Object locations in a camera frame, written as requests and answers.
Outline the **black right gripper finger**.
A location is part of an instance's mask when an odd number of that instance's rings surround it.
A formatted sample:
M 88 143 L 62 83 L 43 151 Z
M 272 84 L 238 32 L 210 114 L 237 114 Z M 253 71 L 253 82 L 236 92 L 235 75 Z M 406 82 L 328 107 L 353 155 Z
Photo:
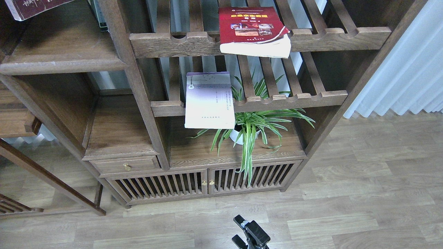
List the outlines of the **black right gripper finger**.
M 244 219 L 241 215 L 235 216 L 234 222 L 244 231 L 246 230 L 246 225 L 249 223 L 249 221 Z

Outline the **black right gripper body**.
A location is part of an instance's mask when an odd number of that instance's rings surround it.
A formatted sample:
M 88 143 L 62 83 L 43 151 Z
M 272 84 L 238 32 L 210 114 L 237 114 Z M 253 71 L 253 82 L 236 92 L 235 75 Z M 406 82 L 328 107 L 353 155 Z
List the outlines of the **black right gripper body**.
M 245 233 L 248 244 L 239 235 L 232 237 L 232 241 L 239 249 L 268 249 L 267 243 L 270 236 L 256 223 L 251 221 L 246 225 Z

